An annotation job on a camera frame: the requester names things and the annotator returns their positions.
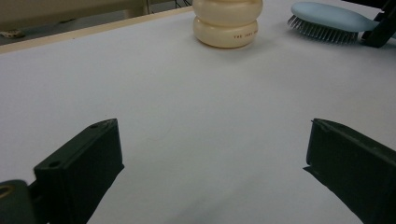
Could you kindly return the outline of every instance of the cream bottle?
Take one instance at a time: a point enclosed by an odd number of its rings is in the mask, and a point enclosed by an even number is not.
[[[207,45],[239,48],[253,41],[262,0],[193,0],[194,35]]]

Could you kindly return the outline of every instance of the hair brush bristles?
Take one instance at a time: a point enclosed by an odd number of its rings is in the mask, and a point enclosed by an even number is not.
[[[358,39],[358,33],[338,30],[332,27],[304,21],[295,15],[288,20],[288,25],[299,31],[302,35],[335,44],[352,44]]]

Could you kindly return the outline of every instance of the black object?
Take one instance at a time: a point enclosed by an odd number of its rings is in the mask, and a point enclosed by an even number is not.
[[[95,123],[40,162],[29,187],[0,183],[0,224],[87,223],[123,167],[117,120]]]
[[[373,31],[364,32],[361,37],[363,44],[375,48],[381,48],[396,32],[396,0],[342,0],[367,7],[381,8],[375,21],[379,24]]]
[[[365,224],[396,223],[396,152],[345,125],[314,119],[305,168]]]

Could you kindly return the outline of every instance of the plastic bottle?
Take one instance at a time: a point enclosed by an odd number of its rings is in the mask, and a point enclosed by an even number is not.
[[[239,48],[253,41],[262,0],[193,0],[193,31],[207,45]]]

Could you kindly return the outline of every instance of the brush handle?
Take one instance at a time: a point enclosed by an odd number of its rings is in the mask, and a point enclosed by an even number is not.
[[[291,7],[291,12],[304,21],[354,33],[372,31],[379,24],[357,12],[321,3],[299,2]]]

